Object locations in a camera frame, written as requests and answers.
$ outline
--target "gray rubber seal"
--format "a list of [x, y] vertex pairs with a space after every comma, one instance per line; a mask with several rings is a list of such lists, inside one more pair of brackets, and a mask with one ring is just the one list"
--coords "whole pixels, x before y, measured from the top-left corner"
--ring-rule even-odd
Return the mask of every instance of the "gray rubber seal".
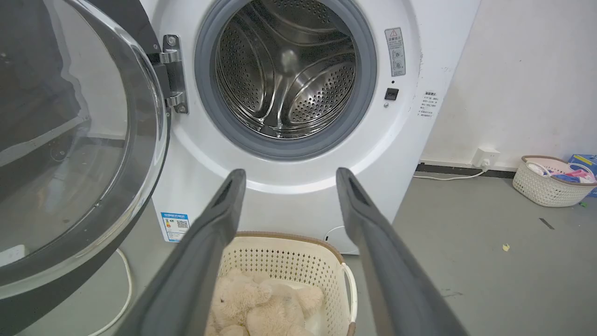
[[195, 80], [205, 110], [216, 127], [235, 145], [264, 158], [301, 160], [328, 151], [361, 122], [373, 96], [377, 57], [373, 36], [361, 11], [352, 1], [320, 0], [350, 30], [356, 50], [356, 81], [343, 113], [328, 127], [303, 139], [272, 139], [243, 125], [226, 106], [216, 81], [216, 50], [230, 18], [250, 0], [216, 0], [199, 30], [195, 47]]

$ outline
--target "laundry basket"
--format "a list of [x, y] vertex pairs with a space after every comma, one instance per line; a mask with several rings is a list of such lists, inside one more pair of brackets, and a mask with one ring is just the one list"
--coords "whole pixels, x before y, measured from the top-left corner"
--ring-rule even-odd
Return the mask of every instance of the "laundry basket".
[[[529, 168], [531, 165], [535, 165], [546, 174], [539, 175]], [[523, 156], [512, 184], [514, 189], [539, 205], [572, 206], [585, 198], [597, 186], [597, 183], [573, 183], [549, 175], [548, 170], [561, 174], [573, 172], [575, 169], [572, 169], [570, 165], [570, 163], [550, 156]], [[574, 163], [573, 165], [591, 173], [589, 168], [581, 164]]]
[[[315, 336], [352, 336], [357, 311], [356, 283], [342, 255], [321, 240], [264, 232], [240, 232], [222, 253], [219, 276], [237, 268], [265, 272], [270, 278], [321, 288], [324, 303]], [[346, 275], [350, 292], [346, 289]]]

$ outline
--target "teddy bear's head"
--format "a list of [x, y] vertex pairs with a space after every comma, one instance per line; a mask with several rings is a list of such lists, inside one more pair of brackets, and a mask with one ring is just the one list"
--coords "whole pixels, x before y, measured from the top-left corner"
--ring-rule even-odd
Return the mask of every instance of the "teddy bear's head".
[[239, 270], [231, 270], [216, 283], [211, 311], [218, 328], [244, 326], [249, 309], [263, 304], [272, 296], [272, 288], [258, 284]]

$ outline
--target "brown basket rim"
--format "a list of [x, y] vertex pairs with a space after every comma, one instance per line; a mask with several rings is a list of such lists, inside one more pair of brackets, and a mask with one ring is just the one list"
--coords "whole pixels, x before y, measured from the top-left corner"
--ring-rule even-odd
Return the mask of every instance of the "brown basket rim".
[[240, 231], [236, 234], [237, 237], [259, 237], [259, 238], [277, 238], [277, 239], [288, 239], [288, 240], [297, 240], [299, 242], [304, 243], [311, 243], [320, 245], [332, 252], [334, 256], [338, 259], [340, 264], [344, 264], [344, 257], [342, 254], [330, 244], [324, 242], [323, 240], [319, 240], [316, 238], [299, 236], [298, 234], [288, 234], [288, 233], [277, 233], [277, 232], [266, 232], [266, 231]]
[[[556, 161], [560, 161], [562, 163], [568, 164], [568, 162], [557, 158], [557, 157], [552, 157], [552, 156], [548, 156], [548, 155], [525, 155], [522, 157], [522, 161], [524, 163], [528, 162], [528, 158], [549, 158], [551, 160], [556, 160]], [[552, 178], [554, 181], [562, 183], [562, 184], [567, 184], [567, 185], [573, 185], [575, 187], [597, 187], [597, 183], [576, 183], [576, 182], [568, 182], [568, 181], [562, 181], [558, 178], [555, 178], [554, 176], [550, 176], [550, 178]]]

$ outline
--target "cardboard box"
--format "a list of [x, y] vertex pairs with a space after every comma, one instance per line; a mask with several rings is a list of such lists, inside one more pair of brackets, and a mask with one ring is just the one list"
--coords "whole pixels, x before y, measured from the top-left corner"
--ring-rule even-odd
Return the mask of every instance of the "cardboard box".
[[[589, 168], [594, 175], [597, 175], [597, 155], [574, 154], [572, 155], [570, 160], [568, 160], [568, 162], [572, 164], [580, 163], [583, 166]], [[587, 197], [597, 197], [597, 188], [593, 189], [593, 191], [591, 191]]]

